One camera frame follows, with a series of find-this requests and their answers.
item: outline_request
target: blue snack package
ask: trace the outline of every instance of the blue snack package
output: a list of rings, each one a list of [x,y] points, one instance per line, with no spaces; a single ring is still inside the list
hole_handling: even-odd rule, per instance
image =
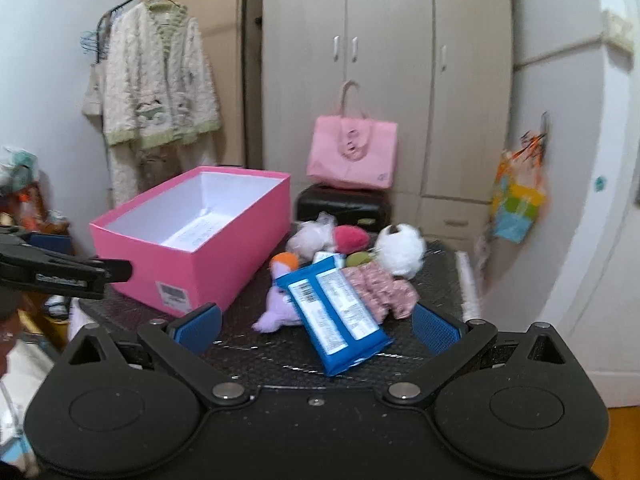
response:
[[[285,274],[276,285],[286,290],[331,377],[360,364],[391,343],[334,258]]]

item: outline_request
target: purple plush toy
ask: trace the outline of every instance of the purple plush toy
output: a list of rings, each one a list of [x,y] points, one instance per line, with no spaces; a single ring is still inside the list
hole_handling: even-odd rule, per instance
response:
[[[271,277],[277,280],[284,274],[289,274],[292,270],[282,261],[275,258],[271,262]],[[267,293],[267,310],[260,316],[260,319],[254,323],[253,329],[256,332],[271,333],[276,332],[281,326],[297,326],[302,325],[300,316],[296,312],[289,295],[281,288],[273,285]]]

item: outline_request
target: dark tabletop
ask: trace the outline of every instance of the dark tabletop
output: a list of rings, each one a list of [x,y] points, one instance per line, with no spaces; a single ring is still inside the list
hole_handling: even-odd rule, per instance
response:
[[[284,241],[274,251],[284,250]],[[377,386],[396,382],[400,376],[430,357],[413,335],[411,319],[395,320],[391,314],[382,325],[394,340],[383,352],[328,378],[304,327],[284,327],[273,334],[255,333],[251,325],[264,311],[271,286],[269,261],[256,272],[223,317],[222,331],[203,358],[218,370],[247,386]],[[428,242],[424,266],[411,280],[420,302],[462,319],[462,297],[453,251],[439,242]],[[82,309],[108,330],[135,330],[154,317],[171,319],[108,287],[100,301],[80,300]]]

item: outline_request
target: pink box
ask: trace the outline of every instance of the pink box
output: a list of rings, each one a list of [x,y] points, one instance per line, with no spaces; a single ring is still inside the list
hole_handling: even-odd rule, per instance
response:
[[[94,220],[101,258],[133,264],[121,293],[173,316],[228,309],[290,228],[290,177],[200,167]]]

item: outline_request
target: white cloth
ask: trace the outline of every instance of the white cloth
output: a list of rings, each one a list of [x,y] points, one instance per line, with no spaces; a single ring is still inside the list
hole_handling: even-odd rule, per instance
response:
[[[162,181],[157,164],[145,165],[149,158],[162,166],[177,155],[181,171],[216,164],[210,132],[220,114],[197,20],[184,6],[161,9],[138,4],[111,32],[104,135],[116,206]]]
[[[82,101],[82,113],[87,117],[102,115],[102,94],[104,92],[104,63],[92,64],[89,72],[89,85]]]

